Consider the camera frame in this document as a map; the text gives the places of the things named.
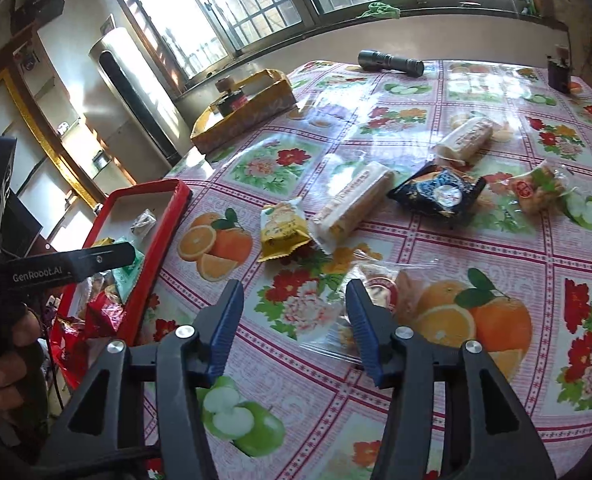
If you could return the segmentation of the person left hand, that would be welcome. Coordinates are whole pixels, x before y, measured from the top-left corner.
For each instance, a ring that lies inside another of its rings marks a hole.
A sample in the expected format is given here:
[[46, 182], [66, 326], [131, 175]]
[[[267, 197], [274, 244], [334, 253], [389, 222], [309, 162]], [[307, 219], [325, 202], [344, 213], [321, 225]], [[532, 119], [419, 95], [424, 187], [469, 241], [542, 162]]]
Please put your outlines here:
[[43, 393], [36, 385], [34, 374], [41, 326], [38, 318], [29, 309], [10, 329], [13, 348], [0, 355], [0, 413], [8, 413], [34, 403]]

